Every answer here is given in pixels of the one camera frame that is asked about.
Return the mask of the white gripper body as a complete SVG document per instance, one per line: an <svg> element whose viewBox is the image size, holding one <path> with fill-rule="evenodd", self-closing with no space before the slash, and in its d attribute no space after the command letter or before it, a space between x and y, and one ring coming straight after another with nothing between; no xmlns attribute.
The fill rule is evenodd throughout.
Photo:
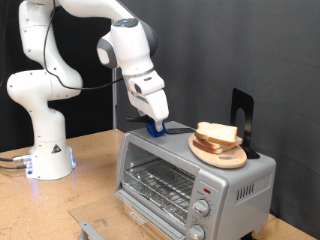
<svg viewBox="0 0 320 240"><path fill-rule="evenodd" d="M168 103L165 92L158 90L147 95L128 94L130 103L144 115L154 121L162 121L169 115Z"/></svg>

